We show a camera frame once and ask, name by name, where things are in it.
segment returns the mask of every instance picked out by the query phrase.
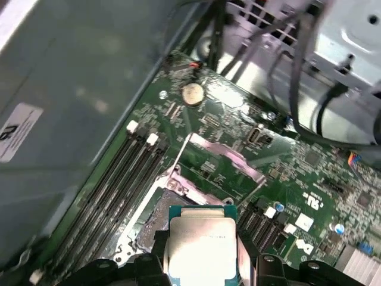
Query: black cable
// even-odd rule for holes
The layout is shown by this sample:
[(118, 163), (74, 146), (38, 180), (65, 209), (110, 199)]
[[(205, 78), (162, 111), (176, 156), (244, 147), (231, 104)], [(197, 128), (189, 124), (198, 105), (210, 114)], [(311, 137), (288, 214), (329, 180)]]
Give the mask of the black cable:
[(280, 110), (280, 108), (274, 93), (273, 75), (274, 75), (276, 67), (280, 64), (283, 56), (292, 58), (291, 54), (288, 51), (283, 50), (282, 52), (278, 53), (278, 56), (275, 58), (275, 60), (273, 61), (273, 63), (271, 64), (270, 68), (267, 71), (267, 92), (268, 94), (270, 94), (271, 100), (273, 101), (273, 105), (276, 110)]
[(216, 9), (214, 9), (213, 5), (210, 5), (208, 11), (202, 15), (200, 21), (192, 31), (192, 33), (189, 35), (189, 37), (185, 40), (183, 46), (181, 47), (181, 51), (184, 54), (190, 55), (193, 49), (195, 48), (196, 44), (200, 40), (201, 36), (206, 31), (207, 27), (209, 27), (209, 24), (211, 20), (214, 18), (216, 14)]
[(218, 62), (223, 53), (223, 32), (226, 15), (227, 0), (218, 0), (213, 3), (213, 7), (217, 10), (214, 19), (213, 34), (211, 36), (210, 50), (208, 56), (208, 68), (217, 71)]
[(256, 30), (248, 39), (248, 42), (251, 42), (251, 44), (248, 46), (247, 44), (243, 43), (239, 49), (238, 52), (234, 55), (233, 59), (226, 65), (226, 67), (221, 71), (222, 76), (226, 76), (229, 71), (231, 71), (232, 68), (238, 63), (238, 61), (241, 60), (243, 55), (246, 53), (246, 51), (249, 49), (255, 49), (255, 47), (258, 45), (257, 39), (260, 38), (262, 35), (271, 33), (275, 30), (283, 28), (285, 25), (288, 25), (289, 23), (296, 21), (299, 19), (304, 13), (306, 8), (300, 9), (296, 11), (295, 13), (276, 21), (275, 23), (268, 25), (267, 27), (263, 29)]
[(373, 136), (377, 142), (377, 144), (381, 144), (381, 110), (376, 117), (373, 125)]
[(214, 2), (216, 0), (186, 0), (184, 2), (181, 2), (181, 3), (177, 3), (170, 11), (170, 13), (168, 14), (168, 17), (167, 17), (167, 21), (166, 23), (164, 24), (164, 28), (163, 28), (163, 32), (161, 34), (161, 39), (159, 40), (159, 43), (160, 43), (160, 51), (161, 51), (161, 55), (165, 58), (165, 44), (167, 42), (167, 36), (168, 36), (168, 31), (169, 31), (169, 27), (171, 25), (171, 22), (172, 20), (174, 19), (174, 16), (176, 15), (176, 13), (178, 12), (178, 10), (183, 7), (183, 6), (186, 6), (186, 5), (189, 5), (189, 4), (196, 4), (196, 3), (206, 3), (206, 2)]
[(319, 113), (316, 118), (316, 133), (323, 136), (323, 116), (328, 105), (334, 98), (340, 97), (342, 94), (348, 92), (348, 87), (340, 82), (337, 82), (333, 87), (331, 87), (324, 96), (324, 101), (322, 102)]
[(298, 35), (298, 41), (296, 43), (294, 58), (292, 61), (291, 70), (291, 81), (289, 88), (289, 100), (290, 100), (290, 110), (293, 119), (293, 125), (295, 130), (302, 135), (304, 138), (309, 139), (313, 142), (319, 144), (327, 144), (340, 148), (352, 149), (352, 150), (374, 150), (380, 151), (381, 145), (363, 145), (363, 144), (352, 144), (346, 142), (335, 141), (331, 139), (323, 138), (316, 133), (312, 133), (309, 130), (303, 128), (299, 122), (299, 87), (302, 74), (302, 67), (304, 62), (304, 57), (307, 51), (307, 46), (313, 35), (313, 30), (316, 25), (316, 19), (311, 18), (310, 15), (302, 17), (301, 28)]

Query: capacitor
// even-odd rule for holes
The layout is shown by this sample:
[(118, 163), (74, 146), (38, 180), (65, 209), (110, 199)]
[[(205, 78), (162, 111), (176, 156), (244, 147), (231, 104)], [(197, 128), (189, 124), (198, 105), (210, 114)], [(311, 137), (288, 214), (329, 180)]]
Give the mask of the capacitor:
[(281, 213), (282, 211), (285, 210), (284, 205), (282, 205), (280, 202), (276, 201), (274, 203), (274, 208), (276, 209), (277, 212)]
[(337, 223), (333, 229), (337, 234), (340, 235), (344, 234), (345, 232), (345, 227), (341, 223)]
[(189, 106), (197, 106), (204, 100), (204, 89), (198, 83), (190, 83), (183, 87), (183, 100)]

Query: gray panel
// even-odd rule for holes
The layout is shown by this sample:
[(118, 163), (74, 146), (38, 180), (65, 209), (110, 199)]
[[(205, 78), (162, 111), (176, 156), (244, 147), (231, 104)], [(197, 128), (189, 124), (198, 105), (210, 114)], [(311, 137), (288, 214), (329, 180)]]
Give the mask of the gray panel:
[[(2, 51), (0, 126), (20, 102), (43, 114), (0, 164), (0, 266), (56, 227), (157, 69), (176, 2), (41, 0)], [(186, 7), (173, 27), (195, 11)]]

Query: red wire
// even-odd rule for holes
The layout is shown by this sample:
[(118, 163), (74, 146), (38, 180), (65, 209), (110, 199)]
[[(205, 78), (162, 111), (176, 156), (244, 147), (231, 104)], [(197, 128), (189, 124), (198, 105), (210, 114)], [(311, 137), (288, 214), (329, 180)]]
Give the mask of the red wire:
[(189, 66), (190, 67), (199, 67), (199, 64), (198, 63), (190, 63)]

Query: ram slot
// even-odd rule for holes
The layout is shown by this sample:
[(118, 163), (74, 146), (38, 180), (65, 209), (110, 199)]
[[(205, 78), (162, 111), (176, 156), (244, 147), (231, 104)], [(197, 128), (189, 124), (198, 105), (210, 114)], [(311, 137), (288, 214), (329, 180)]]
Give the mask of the ram slot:
[(259, 241), (262, 237), (265, 237), (268, 234), (268, 227), (271, 225), (271, 222), (263, 216), (260, 226), (257, 228), (255, 235), (252, 237), (252, 242), (256, 247), (258, 247)]
[(131, 168), (132, 164), (135, 162), (135, 159), (140, 154), (140, 150), (144, 146), (145, 138), (146, 130), (138, 130), (135, 140), (127, 150), (125, 156), (123, 156), (120, 160), (118, 168), (115, 169), (115, 172), (113, 172), (112, 176), (109, 177), (109, 180), (104, 183), (104, 195), (100, 198), (100, 200), (98, 200), (98, 204), (95, 206), (95, 211), (91, 212), (91, 214), (87, 216), (86, 223), (83, 224), (83, 227), (80, 228), (77, 235), (73, 237), (74, 242), (70, 244), (70, 246), (64, 245), (64, 254), (61, 257), (57, 257), (57, 260), (55, 261), (57, 270), (54, 272), (61, 272), (62, 268), (69, 268), (73, 262), (73, 259), (77, 256), (76, 254), (81, 251), (88, 239), (92, 238), (93, 231), (98, 225), (99, 220), (107, 215), (105, 210), (118, 192), (121, 191), (117, 188), (117, 186), (122, 180), (124, 174)]
[(277, 224), (273, 224), (268, 231), (266, 236), (263, 236), (258, 244), (257, 247), (261, 253), (263, 253), (267, 247), (272, 245), (272, 243), (275, 241), (276, 237), (279, 235), (280, 229), (278, 228)]
[(128, 215), (131, 211), (132, 206), (134, 205), (136, 199), (138, 199), (139, 194), (144, 190), (145, 185), (150, 182), (152, 175), (154, 174), (155, 169), (159, 165), (163, 154), (167, 148), (167, 144), (159, 144), (158, 148), (155, 150), (155, 155), (152, 163), (148, 165), (148, 168), (144, 171), (144, 175), (139, 179), (139, 182), (132, 187), (131, 192), (128, 196), (128, 202), (123, 206), (119, 215), (111, 222), (110, 227), (105, 228), (106, 233), (98, 244), (96, 249), (92, 251), (92, 254), (84, 259), (85, 262), (80, 261), (82, 265), (86, 264), (88, 261), (93, 259), (97, 259), (100, 257), (101, 253), (107, 247), (109, 241), (112, 239), (114, 234), (119, 229), (120, 225), (123, 223), (123, 219)]
[(251, 237), (254, 237), (254, 235), (257, 233), (258, 227), (260, 227), (261, 222), (263, 221), (264, 216), (261, 212), (254, 214), (254, 219), (250, 223), (249, 227), (247, 228), (249, 234)]
[(123, 142), (122, 146), (116, 152), (111, 162), (108, 164), (106, 171), (103, 173), (101, 179), (98, 181), (97, 185), (89, 195), (89, 198), (86, 199), (85, 204), (79, 210), (76, 218), (71, 223), (71, 226), (67, 234), (65, 235), (64, 239), (61, 241), (60, 245), (57, 248), (55, 257), (61, 257), (63, 255), (63, 252), (65, 252), (65, 250), (72, 245), (73, 241), (80, 232), (82, 226), (86, 223), (89, 215), (94, 210), (94, 206), (98, 204), (98, 202), (104, 195), (106, 190), (105, 185), (107, 181), (110, 179), (110, 177), (113, 176), (115, 170), (117, 170), (117, 168), (119, 167), (120, 162), (126, 155), (126, 152), (130, 148), (134, 138), (135, 134), (127, 135), (126, 140)]
[(83, 245), (83, 247), (77, 253), (75, 261), (70, 269), (76, 269), (79, 263), (84, 262), (86, 260), (86, 257), (91, 254), (92, 250), (97, 247), (99, 241), (102, 240), (102, 235), (104, 234), (105, 230), (111, 227), (110, 223), (117, 216), (117, 213), (120, 210), (120, 208), (126, 204), (130, 186), (134, 183), (136, 178), (143, 171), (144, 167), (147, 166), (147, 164), (151, 163), (151, 161), (149, 160), (151, 154), (152, 147), (146, 144), (144, 149), (139, 153), (139, 156), (136, 158), (135, 164), (132, 166), (128, 175), (123, 176), (122, 179), (120, 179), (119, 184), (116, 187), (116, 189), (119, 189), (120, 192), (117, 194), (116, 198), (105, 210), (106, 216), (104, 216), (101, 219), (101, 221), (97, 224), (90, 239)]

